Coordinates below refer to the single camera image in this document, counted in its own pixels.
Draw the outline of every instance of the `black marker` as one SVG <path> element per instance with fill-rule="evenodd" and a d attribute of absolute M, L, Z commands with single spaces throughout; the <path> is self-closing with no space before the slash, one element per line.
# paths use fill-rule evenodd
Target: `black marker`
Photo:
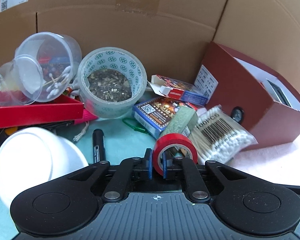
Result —
<path fill-rule="evenodd" d="M 92 146 L 93 146 L 93 162 L 106 160 L 106 152 L 104 146 L 104 134 L 101 129 L 95 129 L 92 134 Z"/>

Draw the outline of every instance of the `cardboard wall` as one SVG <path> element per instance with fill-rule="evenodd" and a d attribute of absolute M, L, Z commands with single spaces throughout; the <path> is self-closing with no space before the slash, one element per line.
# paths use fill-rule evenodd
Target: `cardboard wall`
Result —
<path fill-rule="evenodd" d="M 300 93 L 300 0 L 228 0 L 214 41 L 273 68 Z"/>
<path fill-rule="evenodd" d="M 161 74 L 193 82 L 225 4 L 226 0 L 29 0 L 0 13 L 0 23 L 7 21 L 0 25 L 0 51 L 6 50 L 0 52 L 0 64 L 11 60 L 17 45 L 37 28 L 72 36 L 83 56 L 100 47 L 120 47 L 141 60 L 148 77 Z M 27 22 L 24 14 L 29 15 Z M 6 35 L 8 27 L 11 33 Z"/>

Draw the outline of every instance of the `red electrical tape roll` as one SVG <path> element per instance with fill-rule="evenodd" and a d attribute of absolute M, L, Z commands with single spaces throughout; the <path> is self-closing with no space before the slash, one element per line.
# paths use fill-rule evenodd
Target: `red electrical tape roll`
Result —
<path fill-rule="evenodd" d="M 191 159 L 194 163 L 198 161 L 197 150 L 192 142 L 184 135 L 179 133 L 168 133 L 157 140 L 153 149 L 152 165 L 154 169 L 163 176 L 163 169 L 160 162 L 162 153 L 170 147 L 179 146 L 186 149 L 190 153 Z"/>

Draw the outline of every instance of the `open box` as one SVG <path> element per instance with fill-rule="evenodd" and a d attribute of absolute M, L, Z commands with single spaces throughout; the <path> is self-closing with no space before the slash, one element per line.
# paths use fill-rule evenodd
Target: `open box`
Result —
<path fill-rule="evenodd" d="M 258 141 L 247 149 L 289 143 L 300 134 L 300 94 L 275 70 L 214 42 L 208 46 L 202 64 L 218 81 L 206 107 L 220 104 L 228 115 L 235 107 L 243 110 L 241 125 Z M 280 96 L 276 98 L 267 87 L 271 83 L 290 106 L 279 102 Z"/>
<path fill-rule="evenodd" d="M 61 95 L 48 103 L 0 107 L 0 128 L 81 119 L 83 103 Z"/>

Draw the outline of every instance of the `bag of cotton swabs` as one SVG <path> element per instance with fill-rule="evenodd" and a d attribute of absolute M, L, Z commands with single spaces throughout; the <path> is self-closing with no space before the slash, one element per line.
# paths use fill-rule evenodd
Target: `bag of cotton swabs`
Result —
<path fill-rule="evenodd" d="M 198 163 L 215 160 L 226 163 L 243 148 L 257 144 L 245 128 L 215 106 L 200 116 L 189 139 L 198 151 Z"/>

